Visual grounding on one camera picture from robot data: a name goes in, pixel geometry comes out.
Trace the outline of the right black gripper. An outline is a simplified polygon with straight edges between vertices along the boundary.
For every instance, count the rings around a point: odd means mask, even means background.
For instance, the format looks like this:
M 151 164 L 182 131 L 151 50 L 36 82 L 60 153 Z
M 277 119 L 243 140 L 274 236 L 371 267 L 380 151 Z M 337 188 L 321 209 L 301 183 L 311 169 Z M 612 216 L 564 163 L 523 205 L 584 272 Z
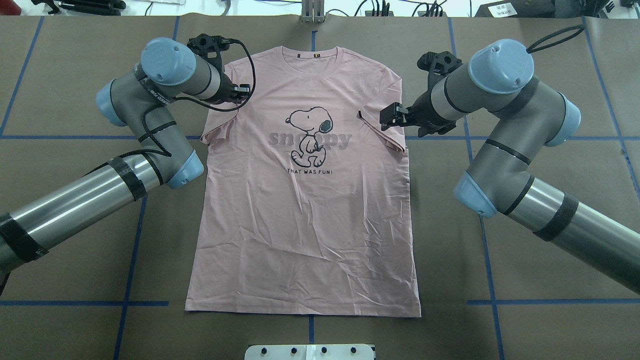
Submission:
M 445 119 L 435 110 L 430 89 L 407 108 L 399 102 L 387 105 L 379 112 L 379 123 L 382 131 L 395 126 L 417 126 L 419 138 L 433 134 L 445 135 L 457 127 L 457 121 Z

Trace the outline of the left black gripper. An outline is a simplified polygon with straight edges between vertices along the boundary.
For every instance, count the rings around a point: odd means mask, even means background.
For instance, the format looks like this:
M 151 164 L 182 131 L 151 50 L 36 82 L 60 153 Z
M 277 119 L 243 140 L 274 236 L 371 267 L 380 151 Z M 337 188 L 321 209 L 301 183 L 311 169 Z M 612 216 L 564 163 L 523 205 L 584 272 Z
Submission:
M 242 100 L 238 97 L 248 97 L 251 94 L 252 87 L 250 84 L 239 84 L 236 86 L 236 91 L 230 78 L 221 73 L 220 84 L 218 90 L 212 96 L 213 103 L 241 103 Z

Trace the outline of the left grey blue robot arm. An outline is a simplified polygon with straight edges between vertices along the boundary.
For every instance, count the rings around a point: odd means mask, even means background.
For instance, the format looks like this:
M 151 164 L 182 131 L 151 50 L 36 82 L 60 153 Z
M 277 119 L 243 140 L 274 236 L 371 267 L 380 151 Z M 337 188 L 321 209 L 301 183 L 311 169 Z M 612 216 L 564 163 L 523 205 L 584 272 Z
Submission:
M 108 159 L 78 180 L 1 215 L 1 278 L 41 259 L 73 237 L 153 189 L 178 189 L 204 172 L 204 165 L 168 105 L 190 101 L 229 112 L 247 104 L 254 84 L 234 84 L 224 73 L 222 51 L 238 39 L 200 34 L 186 44 L 154 38 L 131 71 L 106 84 L 95 98 L 112 125 L 131 130 L 140 149 Z

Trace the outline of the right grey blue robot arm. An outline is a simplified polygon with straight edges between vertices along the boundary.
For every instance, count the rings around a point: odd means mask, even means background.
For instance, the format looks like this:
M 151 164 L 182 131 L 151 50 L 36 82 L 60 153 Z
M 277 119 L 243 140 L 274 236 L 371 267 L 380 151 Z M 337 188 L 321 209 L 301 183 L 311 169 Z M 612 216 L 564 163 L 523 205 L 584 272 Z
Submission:
M 543 147 L 566 142 L 581 123 L 578 107 L 535 76 L 532 53 L 505 38 L 467 63 L 448 51 L 423 54 L 417 65 L 429 74 L 427 90 L 409 107 L 384 107 L 381 129 L 416 126 L 419 137 L 443 135 L 487 110 L 498 123 L 455 186 L 455 198 L 482 217 L 509 217 L 638 293 L 638 233 L 528 173 Z

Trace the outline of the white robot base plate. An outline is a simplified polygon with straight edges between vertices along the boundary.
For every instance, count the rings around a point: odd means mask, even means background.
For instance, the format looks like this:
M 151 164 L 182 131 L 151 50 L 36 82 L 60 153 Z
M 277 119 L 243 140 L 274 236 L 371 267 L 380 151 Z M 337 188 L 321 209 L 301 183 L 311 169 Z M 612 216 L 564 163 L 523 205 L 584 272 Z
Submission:
M 374 345 L 364 343 L 333 344 L 261 344 L 249 346 L 245 360 L 376 360 Z

